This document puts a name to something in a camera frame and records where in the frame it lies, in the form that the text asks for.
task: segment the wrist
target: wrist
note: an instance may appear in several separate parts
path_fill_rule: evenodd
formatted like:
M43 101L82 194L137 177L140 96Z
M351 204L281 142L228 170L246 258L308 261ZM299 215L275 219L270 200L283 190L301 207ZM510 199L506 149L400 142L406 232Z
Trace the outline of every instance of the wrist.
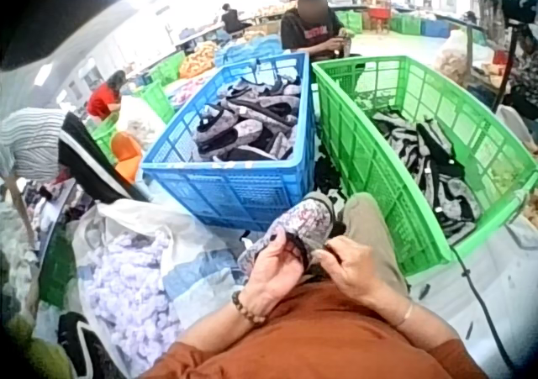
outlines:
M260 317L266 317L278 303L263 287L248 284L240 292L239 300L250 313Z

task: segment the blue plastic crate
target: blue plastic crate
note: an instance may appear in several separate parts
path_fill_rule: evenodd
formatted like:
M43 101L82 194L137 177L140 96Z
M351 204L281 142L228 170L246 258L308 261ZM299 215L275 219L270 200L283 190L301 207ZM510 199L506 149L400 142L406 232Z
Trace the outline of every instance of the blue plastic crate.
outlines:
M224 66L174 116L144 158L144 171L205 224L267 229L313 188L315 126L309 67L304 53ZM206 103L217 100L218 90L240 77L273 83L277 73L299 75L302 82L293 156L286 161L191 162L199 114Z
M270 35L255 37L243 45L231 45L217 51L214 57L216 66L225 66L253 58L266 58L283 53L280 37Z
M420 34L429 37L442 37L448 39L451 35L451 30L448 22L444 20L428 20L422 19L420 25Z

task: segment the hand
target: hand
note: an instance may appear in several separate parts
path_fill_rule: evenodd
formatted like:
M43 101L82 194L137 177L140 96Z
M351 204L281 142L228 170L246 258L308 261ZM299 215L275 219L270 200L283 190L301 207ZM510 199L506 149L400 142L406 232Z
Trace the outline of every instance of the hand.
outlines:
M301 255L288 243L282 227L258 255L251 277L241 291L241 303L256 316L267 316L295 287L304 272Z
M327 250L316 250L314 257L346 296L362 303L382 286L370 246L338 236L329 240L327 247L340 257L341 263Z
M327 51L336 51L336 50L342 50L342 47L344 46L345 39L341 37L333 37L332 39L328 39L323 45L323 49Z

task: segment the cable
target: cable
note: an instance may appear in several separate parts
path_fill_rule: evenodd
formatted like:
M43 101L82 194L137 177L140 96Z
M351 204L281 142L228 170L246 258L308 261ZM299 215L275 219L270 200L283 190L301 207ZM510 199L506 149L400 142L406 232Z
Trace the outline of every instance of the cable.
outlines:
M463 264L463 260L460 257L460 255L458 255L456 249L454 249L453 246L451 246L451 249L454 252L454 254L456 255L456 258L457 258L458 262L460 263L460 266L462 266L462 269L463 269L463 274L462 275L467 279L467 282L469 283L469 287L471 288L472 293L474 294L475 298L477 299L478 303L480 304L480 307L482 308L482 311L484 312L484 316L486 317L486 320L488 321L488 326L489 326L489 329L491 330L491 334L493 336L493 339L495 340L495 344L496 344L496 346L498 348L499 354L503 358L503 361L506 364L506 366L512 372L517 371L517 368L515 367L514 362L512 362L512 360L510 359L508 353L506 352L506 349L503 346L503 342L498 337L497 329L495 329L495 324L493 324L493 320L491 319L491 316L489 315L489 311L488 311L488 307L486 306L486 303L483 301L482 297L480 296L477 289L474 287L474 284L472 283L471 271L468 270L465 267L465 264Z

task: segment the beaded bracelet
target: beaded bracelet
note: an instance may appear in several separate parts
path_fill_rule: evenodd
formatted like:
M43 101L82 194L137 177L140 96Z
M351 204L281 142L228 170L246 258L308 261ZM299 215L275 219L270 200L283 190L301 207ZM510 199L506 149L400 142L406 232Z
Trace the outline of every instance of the beaded bracelet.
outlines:
M252 324L264 324L267 316L256 316L255 314L249 312L239 300L239 294L240 291L235 291L232 293L232 303L235 305L239 313L241 313Z

